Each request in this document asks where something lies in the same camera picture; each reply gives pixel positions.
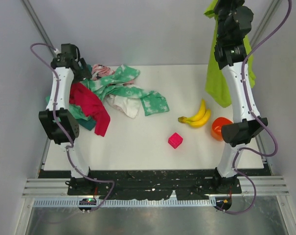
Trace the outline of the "red cloth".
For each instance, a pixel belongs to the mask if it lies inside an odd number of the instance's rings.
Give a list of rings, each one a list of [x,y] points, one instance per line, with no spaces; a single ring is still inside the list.
[[[111,118],[98,96],[82,83],[74,83],[71,86],[69,111],[75,119],[93,119],[96,122],[94,133],[105,136]]]

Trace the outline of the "lime green cloth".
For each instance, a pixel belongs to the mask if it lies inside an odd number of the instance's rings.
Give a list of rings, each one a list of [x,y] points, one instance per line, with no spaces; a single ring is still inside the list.
[[[215,60],[214,48],[216,46],[218,16],[214,13],[214,7],[217,4],[216,0],[213,0],[209,7],[204,12],[204,15],[208,18],[214,18],[215,28],[210,49],[210,56],[207,66],[205,91],[223,108],[231,105],[231,97],[228,89],[226,79],[224,78],[222,71],[219,70],[218,63]]]

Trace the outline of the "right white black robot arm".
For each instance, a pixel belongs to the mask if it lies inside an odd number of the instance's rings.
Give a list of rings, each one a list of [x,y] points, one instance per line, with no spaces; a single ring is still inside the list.
[[[253,99],[244,38],[251,31],[253,12],[242,0],[219,0],[213,8],[217,15],[215,60],[226,79],[230,93],[233,123],[222,126],[225,142],[222,158],[214,170],[212,184],[219,193],[227,193],[237,184],[237,160],[268,120],[261,117]]]

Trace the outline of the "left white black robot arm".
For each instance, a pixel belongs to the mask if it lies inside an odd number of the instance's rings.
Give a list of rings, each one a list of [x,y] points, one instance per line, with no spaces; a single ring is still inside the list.
[[[70,89],[73,83],[91,78],[91,72],[78,47],[62,44],[54,50],[56,57],[48,67],[52,70],[53,82],[45,110],[39,112],[39,120],[47,137],[66,154],[72,167],[70,179],[65,182],[69,195],[92,194],[96,183],[90,181],[90,167],[74,146],[79,137],[79,123],[69,111]]]

